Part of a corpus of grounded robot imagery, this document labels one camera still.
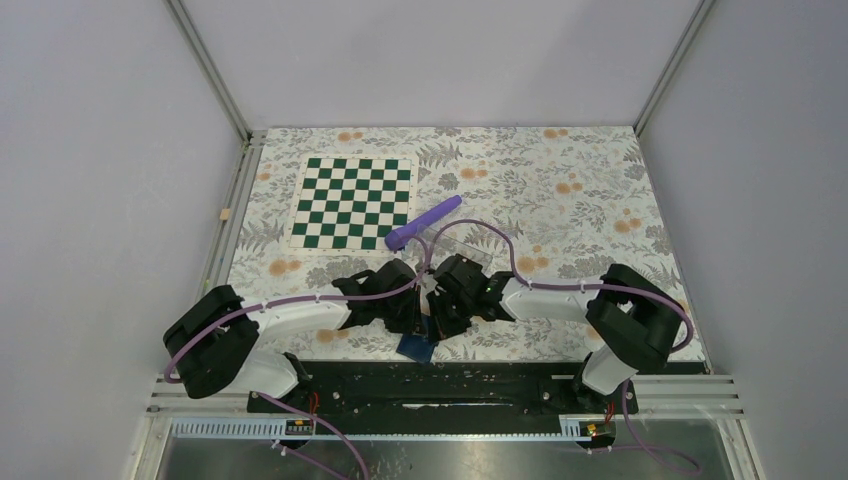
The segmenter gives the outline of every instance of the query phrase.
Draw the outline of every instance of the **orange flower pattern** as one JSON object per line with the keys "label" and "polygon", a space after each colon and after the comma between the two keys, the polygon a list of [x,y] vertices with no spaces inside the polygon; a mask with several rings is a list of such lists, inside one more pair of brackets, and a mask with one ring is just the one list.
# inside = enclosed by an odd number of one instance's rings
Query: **orange flower pattern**
{"label": "orange flower pattern", "polygon": [[[316,292],[336,278],[379,269],[385,259],[290,256],[279,242],[301,158],[391,155],[418,159],[419,210],[461,195],[451,219],[477,218],[503,229],[522,275],[591,278],[620,262],[688,308],[630,128],[283,128],[269,130],[265,141],[228,279],[243,295]],[[506,250],[489,232],[459,225],[448,235],[491,254],[487,274],[509,269]],[[414,265],[414,249],[408,250],[401,255]],[[441,342],[433,360],[581,361],[596,335],[583,324],[544,319],[474,322],[466,334]],[[303,332],[262,348],[305,359],[400,360],[396,347],[397,337],[374,322]],[[673,358],[703,360],[699,338]]]}

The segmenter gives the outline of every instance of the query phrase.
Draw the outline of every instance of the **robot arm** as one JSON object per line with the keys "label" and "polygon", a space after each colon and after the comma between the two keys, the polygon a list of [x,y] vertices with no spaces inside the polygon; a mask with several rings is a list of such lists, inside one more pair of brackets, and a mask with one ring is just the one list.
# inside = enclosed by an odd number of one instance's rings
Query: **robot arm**
{"label": "robot arm", "polygon": [[[332,291],[322,293],[321,297],[388,292],[413,277],[412,269],[395,259],[376,273],[368,270],[334,281]],[[433,279],[435,288],[426,297],[435,324],[435,328],[429,329],[435,335],[432,341],[461,334],[470,326],[474,315],[487,321],[543,317],[592,325],[605,344],[586,358],[575,377],[578,395],[606,397],[635,373],[664,367],[681,323],[677,314],[665,305],[638,295],[606,290],[590,293],[530,288],[511,272],[487,277],[480,265],[460,255],[445,260]],[[591,283],[650,290],[668,298],[624,265],[614,264],[605,275],[591,280]],[[542,283],[574,285],[577,282],[555,279],[539,282]],[[379,301],[319,297],[316,301],[253,311],[236,317],[226,328],[219,328],[198,343],[177,363],[177,370],[191,398],[203,398],[227,386],[280,398],[304,381],[306,373],[293,355],[260,351],[256,348],[258,344],[309,330],[366,325],[375,318],[382,318],[390,332],[415,333],[420,330],[418,301],[418,292],[407,290]],[[241,302],[242,298],[228,285],[211,290],[168,330],[164,338],[166,348],[175,355],[211,322],[240,309]],[[623,306],[629,307],[628,310],[623,310]]]}

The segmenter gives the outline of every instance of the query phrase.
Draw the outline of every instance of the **chessboard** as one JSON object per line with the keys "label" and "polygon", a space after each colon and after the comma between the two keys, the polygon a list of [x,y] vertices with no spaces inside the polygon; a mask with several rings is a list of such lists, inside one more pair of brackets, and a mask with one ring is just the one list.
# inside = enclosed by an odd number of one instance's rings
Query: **chessboard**
{"label": "chessboard", "polygon": [[415,213],[417,174],[417,159],[305,159],[286,222],[283,252],[390,255],[384,238]]}

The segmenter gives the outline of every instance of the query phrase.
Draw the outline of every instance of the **red wire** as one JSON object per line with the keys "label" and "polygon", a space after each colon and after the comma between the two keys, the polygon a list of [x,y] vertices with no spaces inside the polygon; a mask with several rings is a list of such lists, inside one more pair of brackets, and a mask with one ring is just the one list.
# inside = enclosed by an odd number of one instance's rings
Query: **red wire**
{"label": "red wire", "polygon": [[607,406],[607,414],[604,417],[604,425],[608,424],[610,420],[612,420],[613,414],[615,414],[615,402],[610,402]]}

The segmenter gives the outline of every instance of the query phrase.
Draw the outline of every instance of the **metal surface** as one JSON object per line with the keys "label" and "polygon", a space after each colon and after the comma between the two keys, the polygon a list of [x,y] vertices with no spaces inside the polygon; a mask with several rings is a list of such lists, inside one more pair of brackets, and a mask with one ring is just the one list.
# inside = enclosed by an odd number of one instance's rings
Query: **metal surface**
{"label": "metal surface", "polygon": [[191,20],[188,10],[186,10],[182,0],[165,0],[165,4],[174,16],[174,21],[177,23],[177,26],[183,34],[183,38],[185,38],[189,48],[191,48],[191,52],[197,60],[197,63],[200,65],[200,69],[203,70],[203,74],[209,81],[209,85],[215,92],[215,96],[218,97],[218,101],[221,103],[221,107],[224,109],[227,119],[229,119],[230,124],[232,124],[233,129],[236,131],[239,138],[246,142],[250,138],[250,128],[244,121],[244,117],[242,117],[241,112],[239,112],[235,100],[233,100],[230,91],[224,84],[224,80],[221,78],[218,68],[215,67],[215,62],[212,61],[212,57],[206,50],[206,46],[203,44],[203,40],[200,38],[197,28]]}
{"label": "metal surface", "polygon": [[[619,425],[616,445],[634,444]],[[734,478],[711,422],[637,423],[651,444],[668,445],[695,457],[702,478]],[[644,452],[587,455],[571,442],[355,442],[379,479],[688,478],[656,464]],[[301,452],[350,478],[362,478],[341,442],[311,441]],[[169,442],[159,479],[331,478],[298,458],[282,457],[268,441],[176,438]]]}
{"label": "metal surface", "polygon": [[[176,438],[214,438],[225,440],[341,440],[335,435],[296,435],[285,433],[287,421],[303,419],[297,415],[274,418],[175,418],[171,435]],[[398,439],[414,442],[540,442],[588,441],[580,434],[580,420],[561,418],[561,434],[533,435],[347,435],[351,440],[369,442],[396,442]]]}
{"label": "metal surface", "polygon": [[135,473],[137,479],[155,478],[156,472],[162,462],[165,445],[168,443],[171,431],[171,419],[169,417],[154,418],[147,432],[144,448],[138,459],[138,468]]}
{"label": "metal surface", "polygon": [[[571,378],[556,375],[555,379]],[[640,411],[634,418],[693,420],[704,417],[743,419],[742,404],[728,375],[636,375],[633,377]],[[247,394],[224,389],[211,397],[188,398],[182,385],[165,383],[159,376],[148,415],[191,417],[252,417],[245,412]],[[597,419],[596,415],[567,418]]]}
{"label": "metal surface", "polygon": [[233,173],[223,206],[230,209],[230,215],[227,220],[218,224],[197,299],[203,297],[210,288],[223,285],[227,281],[264,143],[264,131],[254,134]]}
{"label": "metal surface", "polygon": [[689,47],[692,46],[692,41],[701,29],[701,25],[703,25],[704,21],[706,21],[707,16],[713,6],[715,6],[715,3],[716,0],[701,0],[698,7],[695,9],[695,13],[692,14],[692,18],[683,30],[683,35],[680,36],[680,41],[678,41],[677,46],[674,47],[674,51],[671,53],[671,57],[668,59],[665,68],[663,68],[660,78],[657,80],[656,85],[654,85],[653,90],[651,90],[651,94],[648,96],[648,101],[645,103],[645,106],[642,107],[642,111],[639,112],[639,116],[636,118],[636,123],[633,125],[633,131],[636,132],[637,137],[640,137],[642,132],[645,130],[645,126],[647,126],[650,121],[651,115],[654,113],[654,109],[668,88],[671,80],[674,78],[674,74],[677,73],[680,63],[686,57]]}

